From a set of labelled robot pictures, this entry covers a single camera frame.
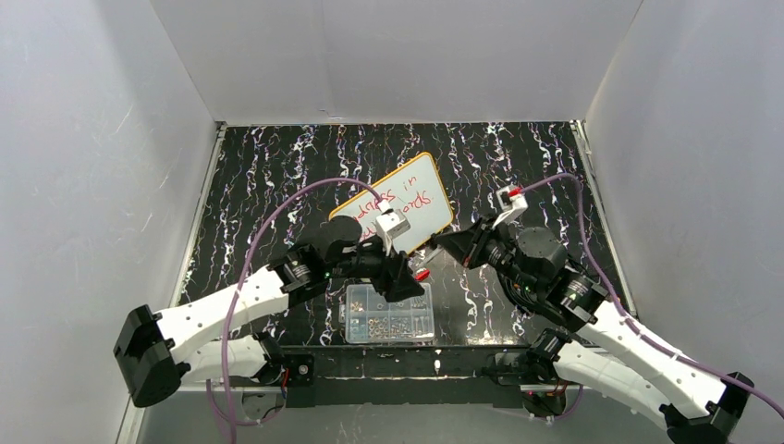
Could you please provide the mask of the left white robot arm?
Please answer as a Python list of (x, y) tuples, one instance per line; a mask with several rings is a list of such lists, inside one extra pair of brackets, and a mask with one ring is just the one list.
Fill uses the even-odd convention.
[(394, 245), (410, 222), (395, 210), (374, 226), (364, 239), (357, 220), (337, 216), (235, 285), (158, 312), (147, 304), (131, 310), (113, 354), (133, 405), (153, 406), (186, 382), (281, 372), (290, 360), (268, 335), (230, 332), (325, 294), (334, 278), (367, 279), (387, 302), (423, 295), (408, 255)]

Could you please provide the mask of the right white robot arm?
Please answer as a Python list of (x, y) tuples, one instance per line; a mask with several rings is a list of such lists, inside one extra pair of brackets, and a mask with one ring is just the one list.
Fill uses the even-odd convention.
[(467, 269), (489, 265), (508, 299), (561, 329), (548, 329), (528, 352), (559, 379), (618, 401), (663, 429), (673, 443), (727, 443), (749, 393), (657, 350), (642, 327), (611, 301), (608, 290), (574, 267), (547, 228), (513, 233), (484, 217), (431, 238)]

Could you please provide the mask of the yellow framed whiteboard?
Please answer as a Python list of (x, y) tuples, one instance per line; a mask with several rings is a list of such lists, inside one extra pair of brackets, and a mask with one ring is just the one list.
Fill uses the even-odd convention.
[[(410, 228), (394, 239), (397, 251), (415, 252), (454, 220), (447, 191), (429, 153), (414, 156), (376, 181), (373, 188), (410, 223)], [(379, 215), (374, 197), (368, 191), (355, 195), (329, 214), (331, 218), (350, 216), (357, 220), (362, 227), (363, 241), (376, 234), (374, 221)]]

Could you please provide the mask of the red marker cap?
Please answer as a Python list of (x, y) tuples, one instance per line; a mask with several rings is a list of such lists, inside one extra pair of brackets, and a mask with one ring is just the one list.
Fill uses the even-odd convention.
[(431, 274), (431, 272), (428, 269), (424, 269), (424, 270), (422, 270), (422, 271), (417, 273), (417, 275), (415, 276), (415, 279), (418, 282), (422, 282), (422, 281), (426, 280), (427, 278), (429, 278), (430, 274)]

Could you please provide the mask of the white red whiteboard marker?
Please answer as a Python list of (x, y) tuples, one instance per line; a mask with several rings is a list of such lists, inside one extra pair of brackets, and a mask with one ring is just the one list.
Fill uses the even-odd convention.
[(423, 257), (423, 259), (421, 260), (421, 262), (420, 262), (420, 264), (419, 264), (419, 267), (420, 267), (420, 268), (426, 268), (426, 267), (427, 267), (427, 266), (428, 266), (428, 265), (429, 265), (431, 262), (433, 262), (433, 261), (434, 261), (434, 259), (435, 259), (435, 258), (437, 258), (437, 257), (438, 257), (438, 255), (439, 255), (441, 252), (443, 252), (443, 250), (442, 250), (440, 247), (438, 247), (438, 248), (434, 248), (432, 251), (430, 251), (429, 253), (427, 253), (427, 254), (426, 254), (424, 257)]

